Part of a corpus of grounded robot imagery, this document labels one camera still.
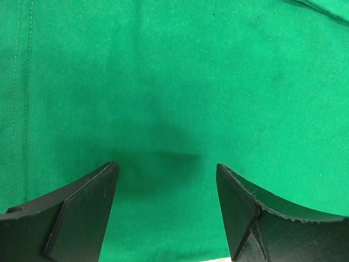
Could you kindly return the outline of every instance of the green backdrop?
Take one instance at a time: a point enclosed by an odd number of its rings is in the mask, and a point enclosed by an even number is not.
[[[0,208],[114,160],[100,261],[227,257],[215,165],[349,216],[345,0],[0,1]]]

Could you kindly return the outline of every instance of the seam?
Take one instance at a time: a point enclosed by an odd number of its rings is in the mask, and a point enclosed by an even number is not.
[[[27,125],[28,125],[28,89],[29,89],[29,64],[31,61],[32,49],[32,32],[33,32],[33,0],[31,1],[30,12],[30,27],[29,27],[29,44],[27,57],[27,83],[26,83],[26,105],[25,105],[25,120],[24,120],[24,173],[25,173],[25,201],[28,201],[28,164],[27,164]]]
[[[13,87],[12,87],[12,166],[13,166],[13,180],[15,184],[15,205],[17,205],[17,177],[16,177],[16,160],[15,160],[15,113],[16,113],[16,73],[17,73],[17,57],[18,57],[18,42],[20,38],[20,18],[21,18],[21,0],[18,0],[18,22],[17,22],[17,40],[15,51],[15,68],[13,72]]]

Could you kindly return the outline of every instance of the black rubber piece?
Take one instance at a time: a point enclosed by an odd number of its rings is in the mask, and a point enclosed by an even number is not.
[[[0,261],[98,262],[118,180],[107,163],[0,215]]]
[[[287,201],[223,164],[216,182],[232,261],[349,261],[348,217]]]

